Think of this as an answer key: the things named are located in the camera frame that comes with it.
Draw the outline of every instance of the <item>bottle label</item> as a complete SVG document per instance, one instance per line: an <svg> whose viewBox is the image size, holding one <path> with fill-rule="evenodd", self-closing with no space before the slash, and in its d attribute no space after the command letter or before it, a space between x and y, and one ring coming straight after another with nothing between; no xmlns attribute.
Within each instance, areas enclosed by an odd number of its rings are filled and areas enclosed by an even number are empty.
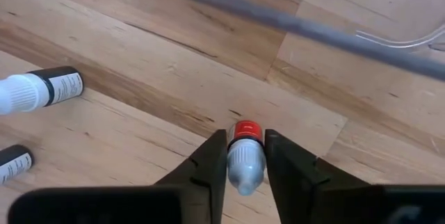
<svg viewBox="0 0 445 224"><path fill-rule="evenodd" d="M251 120L242 120L237 122L229 132L229 138L227 141L231 143L235 138L239 137L252 137L260 142L263 142L263 132L261 126Z"/></svg>
<svg viewBox="0 0 445 224"><path fill-rule="evenodd" d="M83 82L79 73L50 78L49 82L54 87L54 100L51 104L76 97L83 90Z"/></svg>
<svg viewBox="0 0 445 224"><path fill-rule="evenodd" d="M31 156L23 154L0 166L0 185L10 178L28 170L32 165Z"/></svg>

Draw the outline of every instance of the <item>gray rod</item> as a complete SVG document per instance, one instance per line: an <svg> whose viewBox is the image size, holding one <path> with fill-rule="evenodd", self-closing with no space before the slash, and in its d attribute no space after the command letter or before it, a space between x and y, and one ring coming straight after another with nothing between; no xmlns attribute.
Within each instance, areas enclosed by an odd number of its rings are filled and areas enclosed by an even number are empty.
<svg viewBox="0 0 445 224"><path fill-rule="evenodd" d="M445 64L348 35L328 26L258 6L246 0L196 0L261 24L282 29L427 77L445 81Z"/></svg>

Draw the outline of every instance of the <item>wooden floor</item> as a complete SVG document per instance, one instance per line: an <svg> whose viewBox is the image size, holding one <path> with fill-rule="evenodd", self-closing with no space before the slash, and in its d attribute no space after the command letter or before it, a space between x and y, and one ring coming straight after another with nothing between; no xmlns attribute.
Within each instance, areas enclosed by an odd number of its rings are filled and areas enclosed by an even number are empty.
<svg viewBox="0 0 445 224"><path fill-rule="evenodd" d="M370 27L308 0L252 1ZM83 74L80 98L0 118L0 148L37 159L0 187L0 223L32 189L152 184L242 119L370 183L445 182L445 83L193 1L0 0L1 78L58 65ZM223 223L278 222L267 180L251 197L227 187Z"/></svg>

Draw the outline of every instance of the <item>plastic bottle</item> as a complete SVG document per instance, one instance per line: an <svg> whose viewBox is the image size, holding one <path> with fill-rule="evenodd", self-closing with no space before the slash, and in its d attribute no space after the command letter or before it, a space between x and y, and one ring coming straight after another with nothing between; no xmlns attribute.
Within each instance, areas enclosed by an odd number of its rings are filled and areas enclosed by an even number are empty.
<svg viewBox="0 0 445 224"><path fill-rule="evenodd" d="M249 120L237 122L229 134L229 181L241 195L251 195L263 182L266 157L261 127Z"/></svg>
<svg viewBox="0 0 445 224"><path fill-rule="evenodd" d="M55 67L0 80L0 115L28 112L79 96L83 81L73 67Z"/></svg>
<svg viewBox="0 0 445 224"><path fill-rule="evenodd" d="M27 171L33 162L31 151L23 145L13 145L0 150L0 185Z"/></svg>

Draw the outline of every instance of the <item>white cap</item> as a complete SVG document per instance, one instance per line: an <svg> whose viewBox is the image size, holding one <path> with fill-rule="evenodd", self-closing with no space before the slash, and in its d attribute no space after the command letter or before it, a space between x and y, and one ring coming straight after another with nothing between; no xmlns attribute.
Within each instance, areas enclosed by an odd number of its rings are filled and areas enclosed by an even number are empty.
<svg viewBox="0 0 445 224"><path fill-rule="evenodd" d="M15 74L0 80L0 115L32 111L48 101L47 85L35 74Z"/></svg>
<svg viewBox="0 0 445 224"><path fill-rule="evenodd" d="M263 182L266 157L263 147L251 139L241 139L229 148L229 181L241 195L251 195Z"/></svg>

